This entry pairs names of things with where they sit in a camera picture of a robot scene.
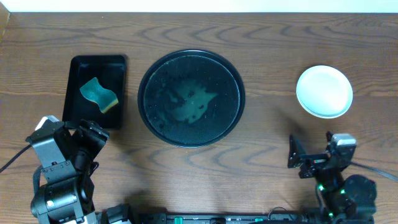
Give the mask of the green yellow sponge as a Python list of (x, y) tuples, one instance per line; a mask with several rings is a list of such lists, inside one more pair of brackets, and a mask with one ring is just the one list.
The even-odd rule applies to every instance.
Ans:
[(80, 88), (80, 93), (88, 101), (97, 104), (103, 114), (119, 103), (115, 92), (102, 87), (96, 77), (85, 83)]

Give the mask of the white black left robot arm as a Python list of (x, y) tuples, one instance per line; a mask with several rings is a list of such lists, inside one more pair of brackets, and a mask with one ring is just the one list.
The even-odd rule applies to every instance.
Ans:
[(34, 173), (30, 209), (39, 223), (84, 223), (93, 213), (91, 175), (109, 133), (93, 121), (78, 124), (44, 116), (26, 141), (41, 166)]

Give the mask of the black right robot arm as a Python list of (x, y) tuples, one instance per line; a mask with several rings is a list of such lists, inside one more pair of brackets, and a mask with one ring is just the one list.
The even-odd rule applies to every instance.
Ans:
[(326, 151), (308, 154), (300, 141), (289, 136), (287, 167), (298, 167), (301, 179), (314, 178), (320, 203), (320, 220), (328, 223), (373, 223), (376, 212), (376, 183), (363, 176), (342, 172), (350, 166), (357, 146), (348, 134), (326, 133)]

